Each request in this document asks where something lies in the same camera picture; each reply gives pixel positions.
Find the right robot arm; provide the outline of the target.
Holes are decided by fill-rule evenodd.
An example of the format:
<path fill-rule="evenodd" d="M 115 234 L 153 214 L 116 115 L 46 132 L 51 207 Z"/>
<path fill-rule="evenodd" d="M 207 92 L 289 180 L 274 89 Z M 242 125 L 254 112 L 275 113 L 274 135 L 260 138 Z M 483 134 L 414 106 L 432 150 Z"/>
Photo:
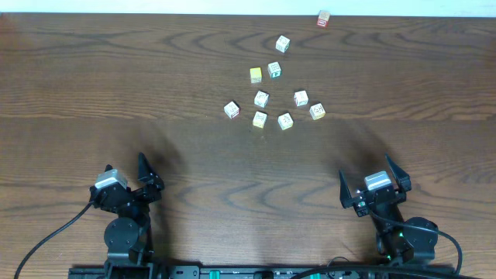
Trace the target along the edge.
<path fill-rule="evenodd" d="M 379 254 L 399 264 L 427 265 L 435 258 L 438 227 L 421 217 L 403 218 L 398 205 L 406 201 L 412 189 L 411 178 L 390 157 L 386 160 L 391 172 L 383 170 L 365 177 L 365 189 L 356 197 L 340 171 L 339 200 L 359 217 L 373 219 Z"/>

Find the white block red print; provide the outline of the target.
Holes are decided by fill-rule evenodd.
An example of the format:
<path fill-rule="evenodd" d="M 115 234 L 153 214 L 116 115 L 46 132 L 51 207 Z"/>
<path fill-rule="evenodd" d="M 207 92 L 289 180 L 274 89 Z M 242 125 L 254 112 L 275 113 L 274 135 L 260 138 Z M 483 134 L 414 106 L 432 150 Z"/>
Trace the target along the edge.
<path fill-rule="evenodd" d="M 308 104 L 308 94 L 305 90 L 294 93 L 294 102 L 297 107 Z"/>

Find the white block red side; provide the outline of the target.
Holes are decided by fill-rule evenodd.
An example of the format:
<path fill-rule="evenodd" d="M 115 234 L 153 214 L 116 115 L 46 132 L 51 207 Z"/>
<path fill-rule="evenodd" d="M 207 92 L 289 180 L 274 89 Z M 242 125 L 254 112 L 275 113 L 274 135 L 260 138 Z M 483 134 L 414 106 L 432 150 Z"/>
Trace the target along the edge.
<path fill-rule="evenodd" d="M 233 119 L 240 113 L 240 108 L 234 101 L 231 101 L 224 106 L 224 112 L 230 119 Z"/>

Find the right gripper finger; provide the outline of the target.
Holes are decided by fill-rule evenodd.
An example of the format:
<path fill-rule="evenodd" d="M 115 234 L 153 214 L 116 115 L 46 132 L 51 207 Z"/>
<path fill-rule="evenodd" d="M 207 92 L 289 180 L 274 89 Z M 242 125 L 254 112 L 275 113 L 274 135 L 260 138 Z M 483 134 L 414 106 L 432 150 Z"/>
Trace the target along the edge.
<path fill-rule="evenodd" d="M 403 191 L 407 192 L 412 189 L 412 182 L 409 174 L 407 174 L 402 168 L 400 168 L 386 153 L 385 154 L 387 163 L 391 169 L 391 173 L 394 176 L 397 186 Z"/>
<path fill-rule="evenodd" d="M 341 170 L 339 170 L 339 181 L 340 181 L 339 200 L 343 208 L 349 208 L 353 205 L 353 198 L 350 194 L 350 189 L 347 185 L 345 175 Z"/>

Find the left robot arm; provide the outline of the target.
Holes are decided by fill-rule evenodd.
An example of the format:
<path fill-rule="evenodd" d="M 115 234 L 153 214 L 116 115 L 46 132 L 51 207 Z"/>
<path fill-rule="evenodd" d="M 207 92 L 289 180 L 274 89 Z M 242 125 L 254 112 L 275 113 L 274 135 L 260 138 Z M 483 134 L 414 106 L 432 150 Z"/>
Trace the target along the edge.
<path fill-rule="evenodd" d="M 90 203 L 95 208 L 117 215 L 105 229 L 108 247 L 104 263 L 105 278 L 162 278 L 163 266 L 153 258 L 150 204 L 161 199 L 164 182 L 143 153 L 138 156 L 136 190 L 111 165 L 97 176 L 89 188 Z"/>

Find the white block orange print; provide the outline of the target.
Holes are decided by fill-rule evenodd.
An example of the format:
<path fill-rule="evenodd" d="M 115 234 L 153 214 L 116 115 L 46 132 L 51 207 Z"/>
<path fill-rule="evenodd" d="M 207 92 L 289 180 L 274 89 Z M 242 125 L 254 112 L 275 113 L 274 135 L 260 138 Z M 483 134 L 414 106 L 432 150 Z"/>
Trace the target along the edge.
<path fill-rule="evenodd" d="M 325 116 L 325 109 L 321 103 L 317 103 L 310 107 L 309 109 L 310 115 L 313 120 L 320 119 Z"/>

